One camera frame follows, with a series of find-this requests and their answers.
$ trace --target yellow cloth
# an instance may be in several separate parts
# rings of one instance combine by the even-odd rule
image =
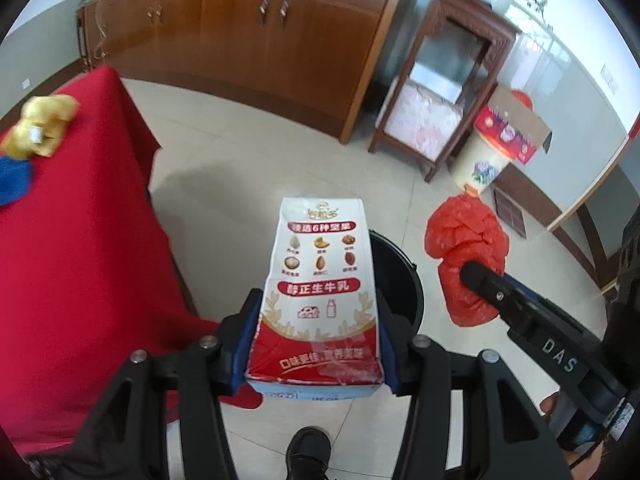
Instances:
[[[20,121],[4,136],[0,152],[15,160],[26,160],[34,153],[53,155],[78,107],[78,101],[69,95],[32,97],[22,106]]]

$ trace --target wooden stand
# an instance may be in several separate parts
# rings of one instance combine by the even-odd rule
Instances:
[[[402,87],[414,67],[415,59],[424,38],[437,36],[442,32],[445,22],[447,21],[464,28],[478,38],[478,44],[473,54],[475,63],[469,76],[462,85],[462,92],[460,92],[460,97],[456,104],[463,103],[469,92],[473,91],[473,84],[481,66],[484,66],[487,70],[488,77],[486,81],[482,83],[478,94],[473,98],[470,105],[466,106],[466,111],[462,115],[460,124],[458,124],[458,127],[447,141],[438,158],[436,160],[430,160],[413,148],[387,135],[385,133],[385,126],[396,105]],[[430,182],[440,165],[447,160],[456,143],[471,126],[480,108],[488,101],[498,77],[498,72],[500,72],[500,69],[507,59],[515,43],[516,34],[519,32],[520,30],[511,22],[495,14],[488,6],[479,0],[431,0],[427,13],[420,24],[420,29],[415,37],[409,56],[402,66],[398,84],[382,116],[380,126],[373,135],[373,139],[369,145],[369,152],[375,152],[379,142],[386,142],[406,155],[423,162],[427,166],[424,180],[425,182]]]

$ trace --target white bucket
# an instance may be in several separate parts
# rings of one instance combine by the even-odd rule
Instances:
[[[474,130],[449,173],[463,190],[481,194],[510,161]]]

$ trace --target blue cloth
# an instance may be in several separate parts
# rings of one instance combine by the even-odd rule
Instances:
[[[31,161],[0,156],[0,205],[25,196],[31,187]]]

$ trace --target person's foot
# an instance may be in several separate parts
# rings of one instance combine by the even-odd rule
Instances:
[[[320,428],[298,430],[287,447],[287,480],[324,480],[331,441]]]

